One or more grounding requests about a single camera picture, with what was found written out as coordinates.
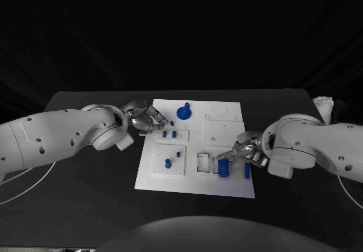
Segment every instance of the white cloth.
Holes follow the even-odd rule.
[[[313,99],[313,102],[316,104],[316,108],[320,111],[320,115],[323,117],[326,125],[330,125],[331,121],[331,112],[334,107],[334,101],[331,97],[318,96]]]

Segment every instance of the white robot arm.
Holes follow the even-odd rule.
[[[146,101],[134,101],[122,108],[95,104],[82,110],[45,112],[1,124],[0,174],[53,163],[74,156],[86,145],[105,150],[115,144],[124,150],[133,143],[130,124],[146,136],[163,129],[169,121]]]
[[[307,169],[316,162],[341,177],[363,182],[363,127],[340,123],[323,125],[304,114],[290,114],[261,134],[238,136],[233,150],[218,159],[242,157],[272,175],[292,176],[292,168]]]

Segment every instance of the black table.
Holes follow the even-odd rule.
[[[121,107],[138,99],[241,102],[246,130],[264,130],[290,113],[321,119],[301,89],[59,92],[46,111],[89,104]],[[346,196],[337,177],[321,167],[294,169],[290,180],[252,167],[256,199],[135,190],[144,138],[134,128],[130,133],[134,144],[124,152],[117,146],[104,151],[86,146],[55,164],[37,186],[0,206],[3,246],[97,248],[156,220],[213,215],[275,225],[341,250],[363,250],[363,211]],[[37,181],[49,167],[33,169],[16,184]]]

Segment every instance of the dark curtain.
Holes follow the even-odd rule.
[[[360,1],[1,8],[1,122],[58,91],[305,88],[359,122]]]

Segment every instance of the blue cylinder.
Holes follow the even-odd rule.
[[[245,179],[249,179],[251,174],[251,164],[245,163]]]
[[[176,111],[176,115],[182,120],[187,120],[192,116],[192,111],[190,111],[190,105],[186,102],[186,105],[183,107],[180,107]]]
[[[229,177],[229,160],[220,159],[218,161],[218,173],[220,177]]]
[[[164,167],[169,169],[171,167],[170,159],[164,160]]]

